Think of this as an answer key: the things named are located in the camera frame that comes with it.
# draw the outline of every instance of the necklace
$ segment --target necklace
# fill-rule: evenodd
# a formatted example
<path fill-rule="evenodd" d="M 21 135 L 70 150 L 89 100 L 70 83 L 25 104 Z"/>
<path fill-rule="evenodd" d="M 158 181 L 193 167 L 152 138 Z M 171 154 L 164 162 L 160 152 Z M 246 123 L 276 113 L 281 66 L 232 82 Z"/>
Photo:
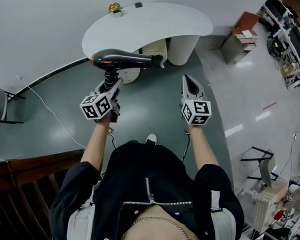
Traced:
<path fill-rule="evenodd" d="M 129 227 L 129 229 L 123 234 L 123 236 L 121 237 L 121 239 L 124 238 L 124 236 L 128 233 L 128 231 L 137 223 L 145 221 L 145 220 L 158 220 L 158 221 L 165 221 L 165 222 L 169 222 L 170 224 L 174 225 L 185 237 L 186 240 L 191 240 L 191 238 L 183 231 L 183 229 L 181 227 L 179 227 L 176 223 L 174 223 L 173 221 L 167 219 L 167 218 L 162 218 L 162 217 L 144 217 L 144 218 L 139 218 L 136 219 L 132 225 Z"/>

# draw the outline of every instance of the white shoe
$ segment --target white shoe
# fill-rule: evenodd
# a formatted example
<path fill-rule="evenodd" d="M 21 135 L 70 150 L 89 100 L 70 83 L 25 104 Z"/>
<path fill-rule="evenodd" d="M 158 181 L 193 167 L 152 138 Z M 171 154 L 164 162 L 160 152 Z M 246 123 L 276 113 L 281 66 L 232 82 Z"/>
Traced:
<path fill-rule="evenodd" d="M 145 144 L 157 145 L 157 136 L 153 133 L 149 134 L 146 138 Z"/>

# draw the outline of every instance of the forearm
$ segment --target forearm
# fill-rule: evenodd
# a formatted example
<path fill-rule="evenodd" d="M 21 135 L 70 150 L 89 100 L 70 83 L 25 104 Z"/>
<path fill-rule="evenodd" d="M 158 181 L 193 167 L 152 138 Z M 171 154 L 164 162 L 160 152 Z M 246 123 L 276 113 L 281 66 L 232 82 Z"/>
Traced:
<path fill-rule="evenodd" d="M 204 132 L 199 125 L 189 125 L 191 143 L 194 152 L 195 163 L 198 170 L 207 164 L 219 165 L 218 161 L 207 141 Z"/>
<path fill-rule="evenodd" d="M 96 123 L 93 134 L 81 158 L 81 162 L 89 162 L 99 173 L 101 173 L 104 161 L 109 124 L 110 117 L 108 115 Z"/>

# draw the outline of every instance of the wooden railing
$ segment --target wooden railing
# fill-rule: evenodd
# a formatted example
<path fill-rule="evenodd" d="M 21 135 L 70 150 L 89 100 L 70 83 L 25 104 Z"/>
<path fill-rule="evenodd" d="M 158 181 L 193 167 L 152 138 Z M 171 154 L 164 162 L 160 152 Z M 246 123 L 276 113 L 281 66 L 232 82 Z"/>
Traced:
<path fill-rule="evenodd" d="M 0 162 L 0 240 L 50 239 L 49 208 L 83 149 Z"/>

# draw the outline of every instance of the white table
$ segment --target white table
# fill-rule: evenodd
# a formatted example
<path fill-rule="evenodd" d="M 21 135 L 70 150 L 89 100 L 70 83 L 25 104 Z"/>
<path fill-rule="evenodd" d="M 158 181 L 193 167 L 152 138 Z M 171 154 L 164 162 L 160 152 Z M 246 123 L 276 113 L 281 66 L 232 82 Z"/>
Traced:
<path fill-rule="evenodd" d="M 180 4 L 150 2 L 143 7 L 124 7 L 122 16 L 107 14 L 98 19 L 84 34 L 82 50 L 91 59 L 104 49 L 135 52 L 152 42 L 171 38 L 168 60 L 184 65 L 200 36 L 213 31 L 211 21 L 202 12 Z"/>
<path fill-rule="evenodd" d="M 296 59 L 297 59 L 299 65 L 300 65 L 300 57 L 299 57 L 299 55 L 297 53 L 297 50 L 296 50 L 295 46 L 293 45 L 293 43 L 290 40 L 290 36 L 289 36 L 290 29 L 285 30 L 284 26 L 278 21 L 278 19 L 274 16 L 274 14 L 268 9 L 268 7 L 265 4 L 263 5 L 263 8 L 270 15 L 270 17 L 278 24 L 278 26 L 280 28 L 273 36 L 274 37 L 278 36 L 278 38 L 280 38 L 282 36 L 284 37 L 284 39 L 286 40 L 286 42 L 289 44 L 289 48 L 293 51 L 293 53 L 296 56 Z M 298 70 L 298 72 L 292 72 L 288 76 L 295 75 L 295 74 L 298 74 L 298 73 L 300 73 L 300 69 Z"/>

